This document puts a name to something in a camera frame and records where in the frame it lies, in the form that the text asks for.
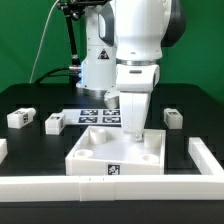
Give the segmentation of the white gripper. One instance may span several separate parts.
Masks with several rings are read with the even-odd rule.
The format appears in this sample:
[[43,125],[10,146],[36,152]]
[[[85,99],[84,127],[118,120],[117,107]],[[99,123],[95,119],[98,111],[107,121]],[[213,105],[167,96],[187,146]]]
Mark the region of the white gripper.
[[117,65],[116,89],[119,91],[121,127],[124,133],[141,141],[150,99],[160,77],[158,65]]

